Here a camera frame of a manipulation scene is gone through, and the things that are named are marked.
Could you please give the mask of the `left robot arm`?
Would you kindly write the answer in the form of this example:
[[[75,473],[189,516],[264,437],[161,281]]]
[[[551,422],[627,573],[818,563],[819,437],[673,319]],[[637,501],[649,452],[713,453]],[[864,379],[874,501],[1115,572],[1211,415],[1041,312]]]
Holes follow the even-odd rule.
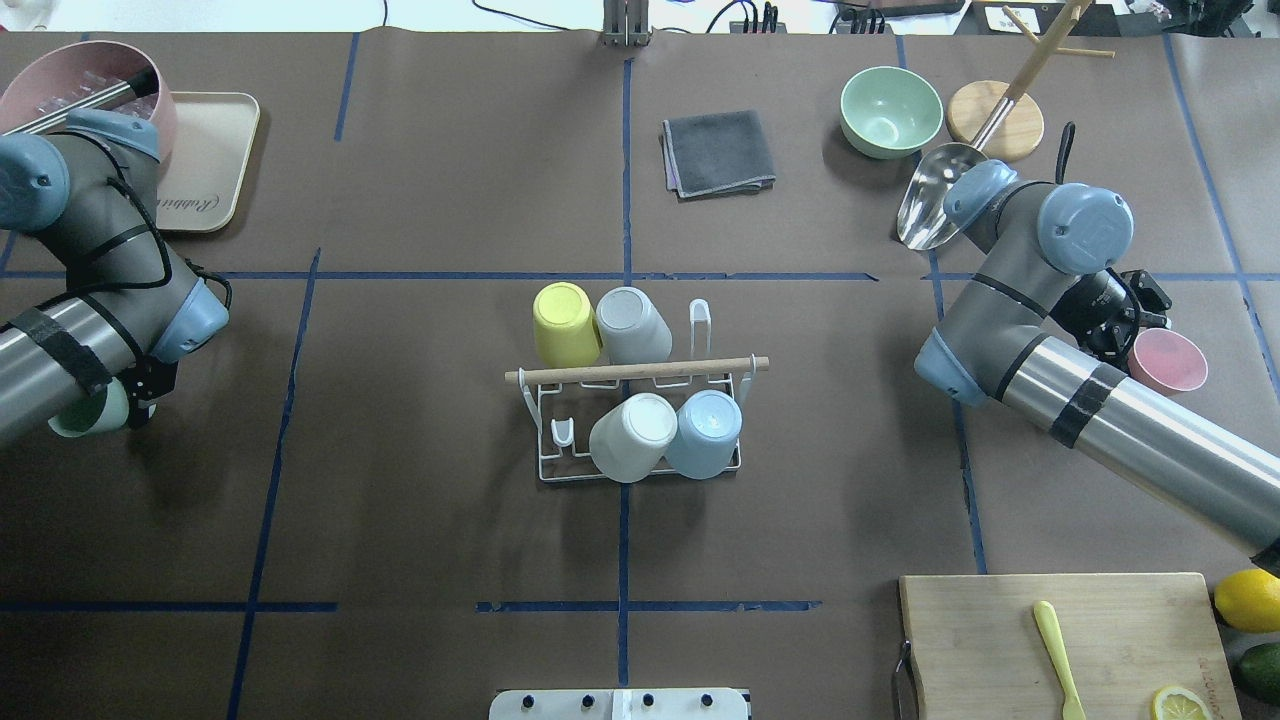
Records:
[[[145,425],[179,360],[227,325],[218,277],[160,234],[159,165],[157,129],[114,111],[3,137],[3,228],[38,240],[67,281],[3,327],[4,443],[42,424],[68,436]]]

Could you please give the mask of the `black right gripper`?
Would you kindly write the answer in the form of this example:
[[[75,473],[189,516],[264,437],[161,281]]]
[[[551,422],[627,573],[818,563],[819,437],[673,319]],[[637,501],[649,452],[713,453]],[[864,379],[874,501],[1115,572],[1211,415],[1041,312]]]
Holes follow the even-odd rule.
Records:
[[[1147,328],[1169,329],[1172,300],[1144,269],[1083,275],[1050,316],[1097,359],[1125,359]]]

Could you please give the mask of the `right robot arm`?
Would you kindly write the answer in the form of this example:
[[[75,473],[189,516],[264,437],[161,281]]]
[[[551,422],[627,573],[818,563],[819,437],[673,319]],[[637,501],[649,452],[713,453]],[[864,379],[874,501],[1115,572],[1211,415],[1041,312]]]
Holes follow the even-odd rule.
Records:
[[[984,258],[927,336],[916,374],[952,401],[1021,414],[1276,574],[1277,457],[1053,332],[1065,295],[1129,250],[1125,199],[986,160],[960,174],[943,214]]]

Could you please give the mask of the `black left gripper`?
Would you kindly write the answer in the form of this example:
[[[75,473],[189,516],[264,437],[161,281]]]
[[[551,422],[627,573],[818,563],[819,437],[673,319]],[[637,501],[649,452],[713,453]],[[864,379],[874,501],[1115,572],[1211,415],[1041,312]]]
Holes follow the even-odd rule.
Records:
[[[163,363],[155,357],[142,357],[122,372],[129,413],[127,427],[138,429],[150,423],[159,400],[177,386],[177,363]]]

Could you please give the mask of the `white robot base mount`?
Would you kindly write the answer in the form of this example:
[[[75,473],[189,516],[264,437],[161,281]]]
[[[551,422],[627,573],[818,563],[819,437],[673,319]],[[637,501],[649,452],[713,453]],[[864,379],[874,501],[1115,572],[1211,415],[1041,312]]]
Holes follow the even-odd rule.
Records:
[[[728,687],[512,689],[489,719],[750,719],[749,693]]]

